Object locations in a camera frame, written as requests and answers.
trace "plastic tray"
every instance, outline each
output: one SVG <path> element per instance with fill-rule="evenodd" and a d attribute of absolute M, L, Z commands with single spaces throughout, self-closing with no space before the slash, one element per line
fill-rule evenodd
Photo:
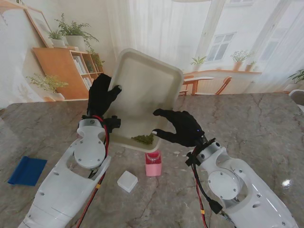
<path fill-rule="evenodd" d="M 154 137 L 151 145 L 139 143 L 131 137 L 149 135 L 153 129 L 164 129 L 167 120 L 154 116 L 158 109 L 172 109 L 183 82 L 183 73 L 178 68 L 163 63 L 134 49 L 125 49 L 111 80 L 109 90 L 116 85 L 122 92 L 111 104 L 106 116 L 117 115 L 121 127 L 114 129 L 111 142 L 143 152 L 154 152 L 160 139 Z"/>

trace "black glove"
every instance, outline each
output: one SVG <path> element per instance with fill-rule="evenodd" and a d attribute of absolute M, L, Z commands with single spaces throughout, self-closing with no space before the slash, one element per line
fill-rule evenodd
<path fill-rule="evenodd" d="M 89 90 L 87 115 L 103 116 L 110 107 L 111 103 L 122 91 L 119 85 L 108 91 L 110 82 L 111 78 L 105 74 L 100 74 L 98 78 L 94 80 Z"/>
<path fill-rule="evenodd" d="M 192 147 L 196 146 L 205 134 L 200 125 L 192 115 L 187 111 L 175 112 L 172 110 L 157 109 L 153 115 L 163 116 L 169 120 L 175 127 L 176 134 L 165 132 L 161 129 L 154 129 L 153 134 L 167 140 L 171 143 L 179 143 L 180 145 Z"/>

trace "plant pot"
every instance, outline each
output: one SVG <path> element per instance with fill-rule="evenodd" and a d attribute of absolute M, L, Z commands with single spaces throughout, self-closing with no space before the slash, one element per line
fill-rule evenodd
<path fill-rule="evenodd" d="M 78 47 L 80 51 L 86 51 L 85 40 L 82 36 L 66 36 L 66 40 L 70 46 Z"/>
<path fill-rule="evenodd" d="M 242 62 L 235 62 L 235 63 L 234 63 L 233 70 L 238 71 L 239 68 L 241 67 L 241 65 L 242 65 Z"/>
<path fill-rule="evenodd" d="M 253 67 L 253 65 L 247 64 L 245 71 L 247 71 L 247 72 L 250 71 L 252 67 Z"/>
<path fill-rule="evenodd" d="M 284 92 L 291 92 L 291 91 L 293 91 L 293 90 L 295 90 L 295 89 L 298 89 L 298 88 L 300 88 L 301 87 L 301 84 L 289 84 L 289 85 L 287 85 L 284 89 L 283 89 L 283 91 Z"/>
<path fill-rule="evenodd" d="M 200 64 L 195 64 L 193 67 L 193 71 L 198 71 L 200 68 Z"/>
<path fill-rule="evenodd" d="M 55 101 L 64 101 L 65 97 L 62 96 L 62 94 L 50 94 L 49 95 L 52 99 L 54 99 Z"/>
<path fill-rule="evenodd" d="M 53 98 L 50 98 L 49 96 L 43 97 L 43 100 L 44 100 L 45 102 L 52 102 L 52 101 L 55 101 Z"/>
<path fill-rule="evenodd" d="M 53 47 L 55 48 L 66 48 L 65 42 L 60 39 L 51 39 L 53 43 Z"/>

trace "gray marble table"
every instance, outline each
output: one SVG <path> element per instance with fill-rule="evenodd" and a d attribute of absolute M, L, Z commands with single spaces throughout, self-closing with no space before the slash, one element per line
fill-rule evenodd
<path fill-rule="evenodd" d="M 175 109 L 189 111 L 209 139 L 216 137 L 231 157 L 245 160 L 304 227 L 304 114 L 287 95 L 187 96 Z M 12 104 L 1 115 L 0 228 L 18 227 L 39 185 L 76 138 L 85 110 L 86 101 L 27 103 Z M 111 145 L 111 166 L 82 227 L 201 228 L 193 174 L 184 163 L 189 148 L 162 142 L 160 149 L 162 175 L 149 178 L 143 152 Z M 47 159 L 35 187 L 7 183 L 22 156 Z M 138 177 L 131 193 L 116 183 L 125 170 Z M 211 195 L 206 172 L 199 175 Z M 290 185 L 283 186 L 285 180 Z M 205 207 L 210 228 L 233 227 Z M 76 227 L 78 218 L 67 227 Z"/>

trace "small white cube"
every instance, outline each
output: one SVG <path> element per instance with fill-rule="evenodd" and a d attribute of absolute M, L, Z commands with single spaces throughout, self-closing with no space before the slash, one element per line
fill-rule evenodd
<path fill-rule="evenodd" d="M 130 172 L 125 171 L 123 175 L 118 179 L 117 184 L 127 192 L 131 192 L 137 182 L 137 177 L 135 177 Z"/>

